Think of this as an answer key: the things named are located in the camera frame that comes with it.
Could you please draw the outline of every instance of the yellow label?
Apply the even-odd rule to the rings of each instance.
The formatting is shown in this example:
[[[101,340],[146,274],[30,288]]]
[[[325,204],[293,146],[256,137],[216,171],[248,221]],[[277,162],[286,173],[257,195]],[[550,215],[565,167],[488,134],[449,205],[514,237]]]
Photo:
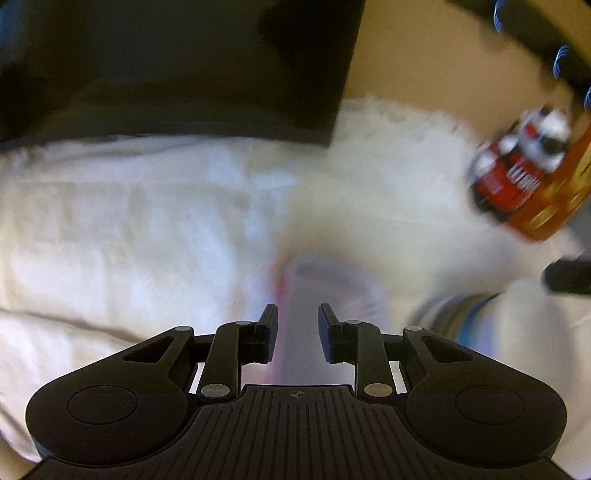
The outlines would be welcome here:
[[[577,169],[570,179],[570,187],[574,192],[583,190],[591,184],[591,144],[581,157]]]
[[[573,210],[576,210],[577,208],[579,208],[579,205],[581,205],[581,202],[585,200],[585,196],[583,195],[583,192],[578,193],[577,195],[575,195],[574,197],[572,197],[569,201],[569,212],[572,212]]]
[[[552,182],[545,190],[544,196],[550,200],[553,197],[556,197],[556,194],[560,191],[563,185],[566,183],[567,180],[563,180],[562,183],[558,183],[557,181]]]
[[[540,228],[548,220],[550,220],[556,212],[556,207],[546,207],[544,210],[542,210],[540,213],[538,213],[535,217],[533,217],[530,220],[530,227],[532,227],[533,229]]]

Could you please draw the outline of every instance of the ribbed surface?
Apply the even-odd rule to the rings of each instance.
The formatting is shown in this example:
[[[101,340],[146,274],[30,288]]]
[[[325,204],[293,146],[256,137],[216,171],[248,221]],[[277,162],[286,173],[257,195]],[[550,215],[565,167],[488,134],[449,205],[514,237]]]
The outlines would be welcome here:
[[[428,450],[396,410],[357,400],[347,387],[248,387],[203,407],[167,450],[134,465],[87,469],[55,460],[30,480],[561,480],[541,460],[514,469],[461,465]]]

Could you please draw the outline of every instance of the metal pin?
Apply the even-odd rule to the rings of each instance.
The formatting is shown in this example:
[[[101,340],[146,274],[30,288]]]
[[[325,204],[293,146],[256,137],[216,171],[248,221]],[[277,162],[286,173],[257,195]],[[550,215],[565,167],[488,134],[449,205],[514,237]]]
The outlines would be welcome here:
[[[370,383],[369,385],[365,386],[363,391],[370,397],[384,398],[392,395],[394,390],[392,387],[390,387],[390,385],[386,385],[385,383]]]
[[[207,398],[223,398],[230,393],[230,389],[221,383],[211,383],[201,389],[201,395]]]

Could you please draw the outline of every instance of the white bedsheet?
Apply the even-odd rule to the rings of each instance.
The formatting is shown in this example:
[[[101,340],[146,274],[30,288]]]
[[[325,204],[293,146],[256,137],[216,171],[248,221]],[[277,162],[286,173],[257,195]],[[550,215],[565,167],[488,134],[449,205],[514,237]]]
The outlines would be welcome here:
[[[374,275],[387,292],[389,333],[434,297],[501,291],[576,253],[568,231],[532,245],[472,212],[465,171],[474,146],[453,119],[366,99],[345,103],[328,150],[152,137],[6,155],[0,432],[37,459],[24,424],[37,388],[172,326],[201,334],[256,319],[304,251]],[[580,393],[585,362],[591,368],[589,308],[558,302],[579,349]],[[569,447],[590,436],[577,392],[566,398],[556,459],[584,478],[589,461]]]

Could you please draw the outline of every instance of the pink container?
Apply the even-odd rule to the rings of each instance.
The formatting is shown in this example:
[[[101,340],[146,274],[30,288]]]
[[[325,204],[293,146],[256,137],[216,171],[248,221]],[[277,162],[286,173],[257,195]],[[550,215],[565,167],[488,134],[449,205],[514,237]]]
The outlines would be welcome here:
[[[330,303],[337,317],[378,326],[387,320],[383,289],[374,278],[319,255],[293,259],[285,270],[279,331],[267,380],[278,385],[353,384],[355,368],[330,365],[318,335],[318,307]]]

